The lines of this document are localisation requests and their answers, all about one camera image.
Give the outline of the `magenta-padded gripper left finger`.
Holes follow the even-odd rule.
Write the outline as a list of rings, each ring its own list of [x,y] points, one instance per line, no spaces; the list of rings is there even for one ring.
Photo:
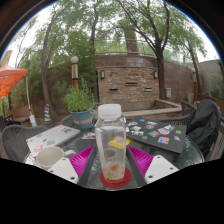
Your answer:
[[[85,187],[95,157],[96,146],[93,145],[71,158],[63,157],[49,169],[49,172],[81,187]]]

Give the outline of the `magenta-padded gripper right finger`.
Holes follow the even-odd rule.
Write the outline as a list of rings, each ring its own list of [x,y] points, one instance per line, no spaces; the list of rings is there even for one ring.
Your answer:
[[[178,168],[162,155],[152,156],[133,146],[127,146],[126,153],[139,187],[178,171]]]

